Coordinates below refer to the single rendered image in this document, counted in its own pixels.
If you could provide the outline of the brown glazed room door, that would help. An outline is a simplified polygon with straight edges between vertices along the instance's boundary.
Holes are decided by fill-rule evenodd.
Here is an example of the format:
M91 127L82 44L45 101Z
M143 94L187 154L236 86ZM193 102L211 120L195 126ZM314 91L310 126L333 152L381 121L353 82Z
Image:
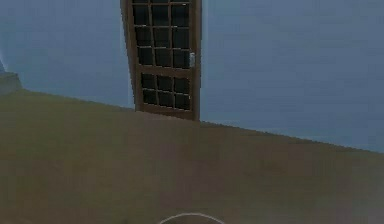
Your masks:
M134 108L198 121L202 0L120 0L120 9Z

